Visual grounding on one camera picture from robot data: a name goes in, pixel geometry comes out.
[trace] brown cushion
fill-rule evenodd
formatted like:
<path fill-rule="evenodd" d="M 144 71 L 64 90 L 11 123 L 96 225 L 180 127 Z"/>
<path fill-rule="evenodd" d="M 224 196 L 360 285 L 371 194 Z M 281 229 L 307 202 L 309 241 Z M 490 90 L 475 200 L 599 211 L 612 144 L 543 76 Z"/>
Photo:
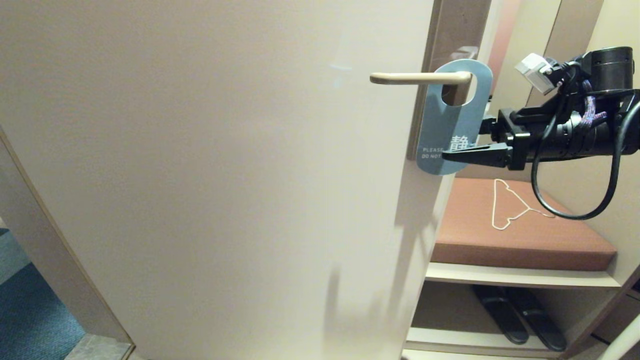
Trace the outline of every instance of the brown cushion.
<path fill-rule="evenodd" d="M 544 210 L 531 184 L 507 181 L 532 208 Z M 567 209 L 548 194 L 556 209 Z M 547 218 L 529 211 L 507 229 L 491 225 L 493 179 L 455 179 L 432 261 L 466 265 L 554 270 L 606 270 L 616 249 L 582 221 Z M 496 226 L 526 209 L 504 184 L 497 183 Z"/>

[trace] door frame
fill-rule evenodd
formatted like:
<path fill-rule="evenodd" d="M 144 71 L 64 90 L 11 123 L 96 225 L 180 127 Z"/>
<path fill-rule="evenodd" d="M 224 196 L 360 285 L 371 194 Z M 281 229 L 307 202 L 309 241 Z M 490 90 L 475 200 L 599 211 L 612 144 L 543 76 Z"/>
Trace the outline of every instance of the door frame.
<path fill-rule="evenodd" d="M 0 217 L 87 333 L 131 343 L 68 246 L 1 128 Z"/>

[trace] lever handle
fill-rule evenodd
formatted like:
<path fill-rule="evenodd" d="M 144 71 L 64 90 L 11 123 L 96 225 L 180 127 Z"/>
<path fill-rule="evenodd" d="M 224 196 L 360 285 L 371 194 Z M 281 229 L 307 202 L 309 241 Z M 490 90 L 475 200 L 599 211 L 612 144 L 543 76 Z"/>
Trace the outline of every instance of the lever handle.
<path fill-rule="evenodd" d="M 382 85 L 460 85 L 471 81 L 471 73 L 469 71 L 414 73 L 374 72 L 369 76 L 369 79 L 374 84 Z"/>

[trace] blue door hanger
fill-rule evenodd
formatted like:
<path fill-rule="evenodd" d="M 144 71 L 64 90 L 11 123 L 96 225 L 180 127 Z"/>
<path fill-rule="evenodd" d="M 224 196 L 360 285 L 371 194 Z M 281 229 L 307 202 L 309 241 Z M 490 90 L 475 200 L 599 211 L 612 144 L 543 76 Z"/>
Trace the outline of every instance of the blue door hanger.
<path fill-rule="evenodd" d="M 442 158 L 442 151 L 462 150 L 476 146 L 478 132 L 489 100 L 493 74 L 480 61 L 454 60 L 435 72 L 471 72 L 477 79 L 476 94 L 461 106 L 450 106 L 442 100 L 443 85 L 429 85 L 422 114 L 416 162 L 418 167 L 433 175 L 453 174 L 467 164 Z"/>

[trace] black cable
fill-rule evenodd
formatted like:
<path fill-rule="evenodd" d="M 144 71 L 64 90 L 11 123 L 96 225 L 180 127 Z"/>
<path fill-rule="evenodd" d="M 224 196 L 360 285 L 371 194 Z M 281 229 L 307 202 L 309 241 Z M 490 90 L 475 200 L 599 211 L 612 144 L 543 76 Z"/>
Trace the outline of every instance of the black cable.
<path fill-rule="evenodd" d="M 616 192 L 616 187 L 618 185 L 618 170 L 620 169 L 620 158 L 622 157 L 622 149 L 625 143 L 625 136 L 627 134 L 627 130 L 629 129 L 629 126 L 631 125 L 631 122 L 633 121 L 634 117 L 636 117 L 639 110 L 640 110 L 640 102 L 634 105 L 634 107 L 631 108 L 631 110 L 627 113 L 625 118 L 622 120 L 620 129 L 618 130 L 618 134 L 616 134 L 616 138 L 614 140 L 613 158 L 611 159 L 611 173 L 609 175 L 609 185 L 607 187 L 607 192 L 605 193 L 604 198 L 602 199 L 598 207 L 596 207 L 594 210 L 583 215 L 571 215 L 567 213 L 562 213 L 554 209 L 551 205 L 549 205 L 545 201 L 545 199 L 542 198 L 542 194 L 540 193 L 540 189 L 538 188 L 538 165 L 540 164 L 540 152 L 542 150 L 542 147 L 544 146 L 545 141 L 547 140 L 548 135 L 551 133 L 551 130 L 553 130 L 556 127 L 556 117 L 554 116 L 553 119 L 551 120 L 551 123 L 547 126 L 542 139 L 540 140 L 540 144 L 538 146 L 538 149 L 536 150 L 536 155 L 533 159 L 533 164 L 531 168 L 531 186 L 533 187 L 533 193 L 535 194 L 538 201 L 540 201 L 540 204 L 542 204 L 542 206 L 545 209 L 549 210 L 550 213 L 558 217 L 567 218 L 571 220 L 586 220 L 586 219 L 596 217 L 601 212 L 603 212 L 604 209 L 606 209 L 609 203 L 611 202 L 611 199 L 613 199 L 613 194 Z"/>

